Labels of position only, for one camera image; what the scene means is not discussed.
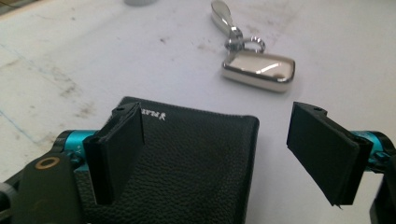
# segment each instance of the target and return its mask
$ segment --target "chrome keychain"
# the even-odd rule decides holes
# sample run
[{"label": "chrome keychain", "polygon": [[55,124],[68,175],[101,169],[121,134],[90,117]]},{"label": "chrome keychain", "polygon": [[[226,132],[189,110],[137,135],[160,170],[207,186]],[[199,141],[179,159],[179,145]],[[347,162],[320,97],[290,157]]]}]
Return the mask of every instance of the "chrome keychain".
[{"label": "chrome keychain", "polygon": [[[294,78],[293,59],[264,53],[265,43],[257,36],[244,38],[233,25],[230,9],[223,1],[212,2],[212,19],[229,37],[225,43],[229,54],[222,65],[225,77],[270,91],[283,92],[289,88]],[[258,48],[246,48],[248,43]]]}]

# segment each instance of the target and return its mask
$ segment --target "white desk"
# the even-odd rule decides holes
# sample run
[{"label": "white desk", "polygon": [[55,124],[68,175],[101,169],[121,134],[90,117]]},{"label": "white desk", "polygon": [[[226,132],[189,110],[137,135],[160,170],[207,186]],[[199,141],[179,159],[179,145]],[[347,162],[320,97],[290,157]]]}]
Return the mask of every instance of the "white desk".
[{"label": "white desk", "polygon": [[228,0],[246,36],[296,61],[291,90],[220,75],[226,37],[210,1],[40,1],[0,17],[0,179],[67,129],[100,129],[122,96],[258,117],[247,224],[370,223],[381,175],[355,204],[331,207],[286,147],[293,101],[323,107],[349,130],[396,142],[396,2]]}]

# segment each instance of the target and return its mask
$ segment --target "key ring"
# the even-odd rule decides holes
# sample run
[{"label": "key ring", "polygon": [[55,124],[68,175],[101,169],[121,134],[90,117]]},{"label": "key ring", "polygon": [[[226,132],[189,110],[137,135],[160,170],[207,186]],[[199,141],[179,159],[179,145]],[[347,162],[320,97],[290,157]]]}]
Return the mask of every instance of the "key ring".
[{"label": "key ring", "polygon": [[[257,44],[260,48],[259,49],[245,48],[245,44],[248,43]],[[265,51],[264,41],[257,36],[252,36],[251,38],[229,39],[228,41],[225,42],[224,47],[231,52],[239,51],[239,50],[249,50],[256,53],[264,53]]]}]

